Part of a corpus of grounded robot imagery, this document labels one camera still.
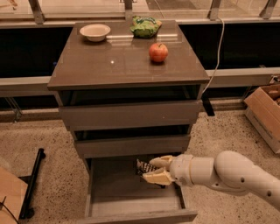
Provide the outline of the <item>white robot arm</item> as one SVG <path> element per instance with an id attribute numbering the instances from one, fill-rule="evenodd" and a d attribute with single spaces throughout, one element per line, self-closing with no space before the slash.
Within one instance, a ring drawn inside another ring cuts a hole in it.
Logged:
<path id="1" fill-rule="evenodd" d="M 169 186 L 205 186 L 236 195 L 252 193 L 280 210 L 280 180 L 242 154 L 224 150 L 216 158 L 189 154 L 153 158 L 155 168 L 143 174 L 151 184 Z"/>

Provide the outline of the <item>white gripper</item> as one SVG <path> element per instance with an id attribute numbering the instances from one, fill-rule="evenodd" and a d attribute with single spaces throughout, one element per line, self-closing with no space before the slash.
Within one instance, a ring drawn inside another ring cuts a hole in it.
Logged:
<path id="1" fill-rule="evenodd" d="M 155 157 L 149 164 L 157 168 L 143 174 L 143 178 L 151 184 L 169 186 L 175 182 L 179 186 L 193 186 L 191 178 L 192 155 L 181 154 L 177 157 L 172 155 Z"/>

